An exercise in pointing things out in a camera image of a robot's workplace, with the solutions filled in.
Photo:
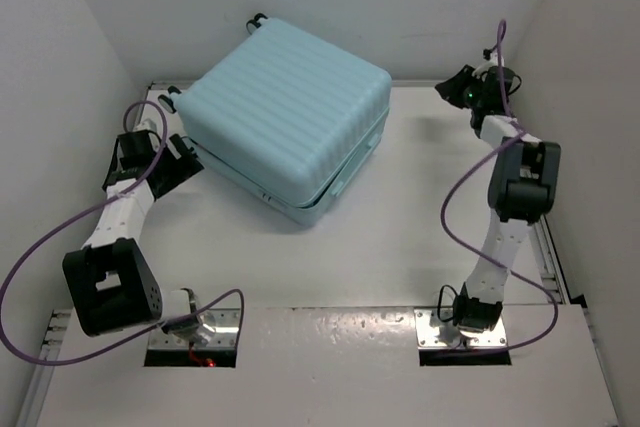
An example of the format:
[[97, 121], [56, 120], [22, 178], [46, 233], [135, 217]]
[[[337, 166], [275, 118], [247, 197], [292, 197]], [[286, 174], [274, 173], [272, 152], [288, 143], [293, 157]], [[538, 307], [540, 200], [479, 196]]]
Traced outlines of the light blue suitcase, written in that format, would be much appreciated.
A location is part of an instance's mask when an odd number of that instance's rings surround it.
[[246, 28], [203, 77], [159, 100], [207, 167], [311, 227], [379, 145], [392, 79], [281, 19], [258, 13]]

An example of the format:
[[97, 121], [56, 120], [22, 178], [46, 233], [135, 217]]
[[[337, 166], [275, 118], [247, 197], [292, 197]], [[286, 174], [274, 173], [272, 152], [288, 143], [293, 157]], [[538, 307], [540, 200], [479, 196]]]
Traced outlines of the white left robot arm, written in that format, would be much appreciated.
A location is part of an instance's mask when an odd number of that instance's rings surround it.
[[115, 199], [105, 206], [98, 224], [81, 249], [66, 254], [62, 268], [85, 334], [98, 336], [161, 319], [161, 289], [139, 246], [152, 205], [203, 170], [194, 150], [180, 135], [169, 137], [155, 168], [142, 177], [157, 148], [149, 130], [117, 137], [102, 189]]

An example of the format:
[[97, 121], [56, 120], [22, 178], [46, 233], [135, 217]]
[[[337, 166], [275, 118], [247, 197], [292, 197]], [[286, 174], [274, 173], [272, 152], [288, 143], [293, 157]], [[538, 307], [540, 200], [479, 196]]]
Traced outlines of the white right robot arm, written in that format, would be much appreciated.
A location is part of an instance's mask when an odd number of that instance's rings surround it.
[[484, 332], [496, 326], [520, 244], [555, 202], [561, 146], [524, 132], [504, 107], [520, 82], [514, 71], [501, 73], [488, 62], [480, 68], [466, 65], [435, 86], [442, 100], [470, 111], [472, 131], [493, 152], [489, 227], [483, 246], [472, 250], [478, 261], [455, 295], [448, 319], [463, 331]]

